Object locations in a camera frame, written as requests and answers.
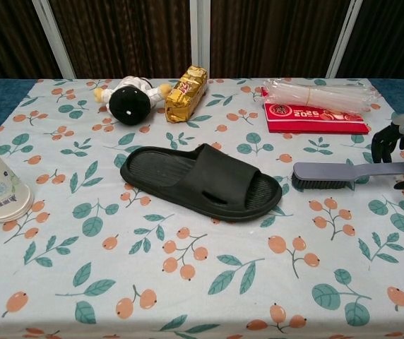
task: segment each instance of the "gold packaging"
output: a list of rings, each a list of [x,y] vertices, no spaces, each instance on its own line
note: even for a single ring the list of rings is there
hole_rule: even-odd
[[[207,71],[190,66],[166,98],[166,120],[188,121],[206,91]]]

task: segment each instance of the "brown curtain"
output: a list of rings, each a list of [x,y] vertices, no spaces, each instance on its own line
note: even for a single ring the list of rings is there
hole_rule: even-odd
[[[364,0],[337,77],[404,78],[404,1]]]
[[[31,1],[0,0],[0,78],[59,78]]]
[[[177,78],[191,64],[187,0],[51,0],[77,78]]]
[[[210,75],[324,77],[350,0],[212,0]]]

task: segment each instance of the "stuffed toy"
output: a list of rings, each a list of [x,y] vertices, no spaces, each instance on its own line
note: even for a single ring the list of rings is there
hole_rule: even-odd
[[[167,97],[171,89],[168,83],[153,88],[144,78],[127,76],[113,90],[94,89],[94,96],[96,102],[107,103],[107,109],[117,120],[126,125],[136,125]]]

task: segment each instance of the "black slipper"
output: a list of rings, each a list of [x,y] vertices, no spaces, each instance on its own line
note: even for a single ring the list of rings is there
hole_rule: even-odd
[[[120,174],[154,196],[226,221],[265,215],[282,196],[272,177],[207,144],[191,152],[141,147]]]

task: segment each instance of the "floral tablecloth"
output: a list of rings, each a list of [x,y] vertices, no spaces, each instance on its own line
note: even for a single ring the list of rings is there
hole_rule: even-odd
[[[372,135],[393,114],[383,98],[368,136],[269,133],[263,80],[215,79],[187,123],[167,123],[161,104],[128,127],[93,99],[118,82],[39,81],[0,126],[0,155],[36,198],[0,225],[0,338],[404,337],[402,178],[290,183],[298,161],[371,162]],[[220,222],[119,175],[142,145],[201,143],[274,176],[282,201],[258,220]]]

